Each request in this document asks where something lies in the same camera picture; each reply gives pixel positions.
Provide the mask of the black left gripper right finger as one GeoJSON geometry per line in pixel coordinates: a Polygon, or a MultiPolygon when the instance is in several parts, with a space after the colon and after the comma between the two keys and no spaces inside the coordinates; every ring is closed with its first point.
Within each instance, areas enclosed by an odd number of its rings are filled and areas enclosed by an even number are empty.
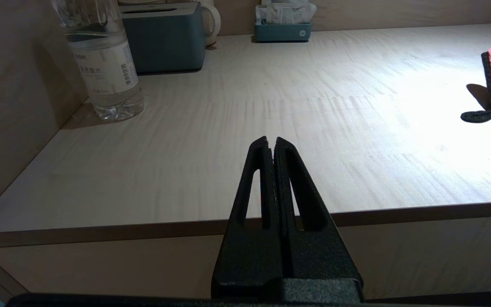
{"type": "Polygon", "coordinates": [[[360,280],[298,150],[281,137],[275,143],[274,168],[286,276],[360,280]]]}

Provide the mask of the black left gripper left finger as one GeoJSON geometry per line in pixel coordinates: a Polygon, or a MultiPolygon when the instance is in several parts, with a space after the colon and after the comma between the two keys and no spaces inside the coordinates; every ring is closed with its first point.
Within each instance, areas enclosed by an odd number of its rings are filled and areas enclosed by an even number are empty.
{"type": "Polygon", "coordinates": [[[282,198],[265,136],[248,148],[236,197],[211,278],[213,299],[283,299],[285,285],[282,198]],[[261,228],[248,229],[254,173],[260,173],[261,228]]]}

